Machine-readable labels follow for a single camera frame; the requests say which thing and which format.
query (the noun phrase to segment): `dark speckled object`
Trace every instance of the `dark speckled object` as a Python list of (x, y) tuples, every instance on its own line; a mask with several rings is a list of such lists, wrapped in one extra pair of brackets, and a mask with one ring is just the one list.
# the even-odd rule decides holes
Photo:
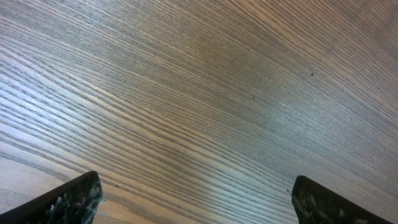
[(100, 178), (90, 171), (0, 215), (0, 223), (91, 224), (102, 199)]
[(304, 176), (298, 176), (292, 203), (300, 224), (391, 223)]

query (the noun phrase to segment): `ash wood surface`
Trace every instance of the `ash wood surface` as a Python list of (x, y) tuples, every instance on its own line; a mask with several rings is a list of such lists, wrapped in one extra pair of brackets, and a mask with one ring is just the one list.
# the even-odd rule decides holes
[(398, 2), (1, 0), (0, 212), (88, 171), (95, 223), (398, 222)]

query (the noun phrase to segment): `wooden table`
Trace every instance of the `wooden table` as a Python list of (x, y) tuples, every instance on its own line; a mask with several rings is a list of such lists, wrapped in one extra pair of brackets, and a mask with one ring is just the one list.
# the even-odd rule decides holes
[(88, 171), (95, 223), (398, 222), (398, 2), (1, 0), (0, 212)]

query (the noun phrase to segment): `black object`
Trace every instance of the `black object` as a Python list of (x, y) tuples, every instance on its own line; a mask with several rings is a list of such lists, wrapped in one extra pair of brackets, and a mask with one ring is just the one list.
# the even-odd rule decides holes
[(300, 224), (391, 223), (304, 176), (296, 178), (292, 203)]
[(89, 171), (0, 215), (2, 224), (91, 224), (103, 194), (98, 173)]

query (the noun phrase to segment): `dark object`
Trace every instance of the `dark object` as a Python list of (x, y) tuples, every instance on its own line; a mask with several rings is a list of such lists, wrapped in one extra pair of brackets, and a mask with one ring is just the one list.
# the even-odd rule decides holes
[(102, 198), (98, 173), (90, 171), (0, 215), (0, 223), (91, 224)]
[(304, 176), (298, 176), (292, 203), (300, 224), (391, 223)]

